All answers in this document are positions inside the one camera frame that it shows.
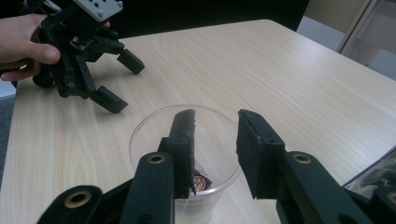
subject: hand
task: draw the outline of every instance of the hand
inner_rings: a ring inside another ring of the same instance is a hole
[[[21,68],[1,74],[4,81],[23,80],[37,75],[41,64],[57,63],[61,53],[50,44],[38,44],[32,36],[44,15],[30,14],[0,20],[0,70]]]

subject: table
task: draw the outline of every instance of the table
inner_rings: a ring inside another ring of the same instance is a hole
[[[344,184],[396,144],[396,82],[272,21],[247,21],[122,39],[146,65],[130,76],[114,55],[90,64],[97,86],[130,103],[110,114],[55,88],[19,83],[0,193],[0,223],[35,223],[77,185],[104,192],[133,177],[138,123],[168,105],[262,114],[286,143],[317,157]],[[244,175],[209,223],[277,223]]]

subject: clear plastic cup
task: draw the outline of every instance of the clear plastic cup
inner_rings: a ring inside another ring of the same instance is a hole
[[[221,196],[240,175],[236,155],[237,127],[219,111],[202,105],[171,105],[146,117],[135,129],[130,144],[134,171],[142,156],[158,150],[161,139],[168,137],[180,111],[195,111],[195,170],[212,183],[206,190],[175,200],[175,223],[207,223]]]

